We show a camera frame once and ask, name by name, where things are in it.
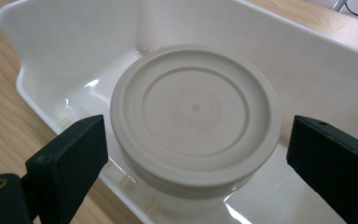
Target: container lid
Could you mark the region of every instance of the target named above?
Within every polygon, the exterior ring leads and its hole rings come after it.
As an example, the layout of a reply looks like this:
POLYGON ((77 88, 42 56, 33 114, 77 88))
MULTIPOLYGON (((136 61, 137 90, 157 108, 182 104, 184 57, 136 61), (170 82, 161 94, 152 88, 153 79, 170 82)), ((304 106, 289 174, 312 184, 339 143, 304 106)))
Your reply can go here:
POLYGON ((263 74, 239 56, 199 45, 135 62, 116 85, 111 120, 138 166, 191 187, 251 175, 281 132, 278 100, 263 74))

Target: wooden table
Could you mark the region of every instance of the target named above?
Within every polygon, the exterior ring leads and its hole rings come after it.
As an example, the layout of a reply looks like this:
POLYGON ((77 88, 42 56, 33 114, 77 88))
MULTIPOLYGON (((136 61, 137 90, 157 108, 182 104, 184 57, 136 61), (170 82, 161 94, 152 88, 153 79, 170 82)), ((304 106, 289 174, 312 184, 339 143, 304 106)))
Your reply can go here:
MULTIPOLYGON (((0 0, 0 7, 12 0, 0 0)), ((301 0, 248 0, 285 18, 358 48, 358 20, 301 0)), ((25 174, 25 161, 55 133, 17 94, 20 60, 0 31, 0 174, 25 174)), ((97 180, 73 223, 138 223, 139 220, 97 180)))

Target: wood surface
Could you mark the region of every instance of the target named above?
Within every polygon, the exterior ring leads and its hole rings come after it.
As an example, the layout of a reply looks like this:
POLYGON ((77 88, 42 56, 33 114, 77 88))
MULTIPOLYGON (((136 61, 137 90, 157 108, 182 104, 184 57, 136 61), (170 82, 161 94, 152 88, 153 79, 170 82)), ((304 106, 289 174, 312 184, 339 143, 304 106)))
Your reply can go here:
MULTIPOLYGON (((248 0, 285 18, 358 48, 358 20, 301 0, 248 0)), ((0 7, 11 0, 0 0, 0 7)), ((15 88, 20 59, 0 31, 0 174, 25 174, 25 161, 55 133, 15 88)), ((139 223, 98 179, 72 223, 139 223)))

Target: embossed circular pattern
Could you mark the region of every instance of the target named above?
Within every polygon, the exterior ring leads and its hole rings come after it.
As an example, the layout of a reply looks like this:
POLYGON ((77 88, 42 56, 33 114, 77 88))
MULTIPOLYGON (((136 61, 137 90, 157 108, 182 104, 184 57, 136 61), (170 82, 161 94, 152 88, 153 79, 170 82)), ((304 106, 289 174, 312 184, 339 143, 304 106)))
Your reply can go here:
POLYGON ((215 125, 221 108, 217 99, 200 88, 188 88, 177 92, 170 101, 172 120, 184 129, 204 131, 215 125))

